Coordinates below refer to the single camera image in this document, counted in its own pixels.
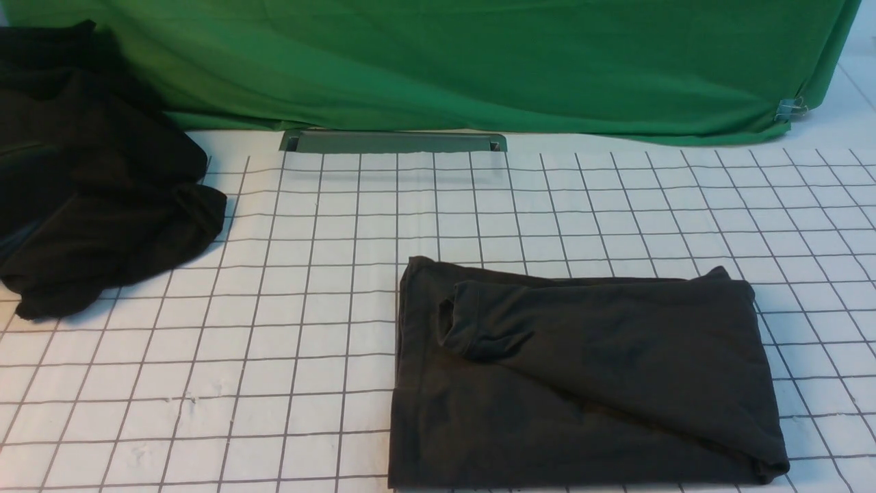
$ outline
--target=black clothing pile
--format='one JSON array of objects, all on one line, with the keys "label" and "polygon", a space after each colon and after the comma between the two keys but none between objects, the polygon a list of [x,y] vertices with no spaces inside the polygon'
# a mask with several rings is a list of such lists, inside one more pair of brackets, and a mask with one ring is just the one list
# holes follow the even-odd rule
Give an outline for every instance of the black clothing pile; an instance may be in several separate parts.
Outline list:
[{"label": "black clothing pile", "polygon": [[391,488],[769,483],[788,472],[750,284],[410,260]]},{"label": "black clothing pile", "polygon": [[84,310],[223,228],[207,156],[137,81],[91,66],[94,31],[0,28],[0,281],[21,318]]}]

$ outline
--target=green screen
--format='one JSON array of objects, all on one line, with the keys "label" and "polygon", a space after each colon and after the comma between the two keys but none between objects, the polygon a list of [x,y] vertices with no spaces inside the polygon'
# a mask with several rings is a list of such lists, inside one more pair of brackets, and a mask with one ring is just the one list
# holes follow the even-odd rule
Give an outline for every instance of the green screen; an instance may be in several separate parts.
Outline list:
[{"label": "green screen", "polygon": [[860,0],[4,0],[86,18],[187,129],[783,134],[819,105]]}]

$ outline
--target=metal clip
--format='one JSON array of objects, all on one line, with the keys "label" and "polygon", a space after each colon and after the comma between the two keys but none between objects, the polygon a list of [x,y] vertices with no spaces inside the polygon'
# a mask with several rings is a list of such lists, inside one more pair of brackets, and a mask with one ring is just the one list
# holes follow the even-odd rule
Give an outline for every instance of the metal clip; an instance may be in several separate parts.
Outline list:
[{"label": "metal clip", "polygon": [[787,123],[795,118],[801,118],[809,113],[809,107],[804,104],[803,98],[782,99],[779,101],[779,108],[775,111],[774,121]]}]

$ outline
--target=grid paper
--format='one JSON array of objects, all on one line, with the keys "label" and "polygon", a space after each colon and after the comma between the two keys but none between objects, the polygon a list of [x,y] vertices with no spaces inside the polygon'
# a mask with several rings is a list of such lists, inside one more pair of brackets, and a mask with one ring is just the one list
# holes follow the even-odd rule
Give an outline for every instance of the grid paper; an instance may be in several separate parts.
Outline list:
[{"label": "grid paper", "polygon": [[385,491],[417,254],[754,285],[790,475],[587,491],[876,484],[876,151],[217,155],[204,182],[228,227],[189,265],[59,323],[0,291],[0,491]]}]

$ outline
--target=folded t-shirt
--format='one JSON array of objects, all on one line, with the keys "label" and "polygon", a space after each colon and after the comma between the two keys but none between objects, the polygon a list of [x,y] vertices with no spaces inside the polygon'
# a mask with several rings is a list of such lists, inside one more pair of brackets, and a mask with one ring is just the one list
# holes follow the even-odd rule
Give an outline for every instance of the folded t-shirt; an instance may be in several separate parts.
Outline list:
[{"label": "folded t-shirt", "polygon": [[410,260],[393,488],[767,483],[788,457],[754,294]]}]

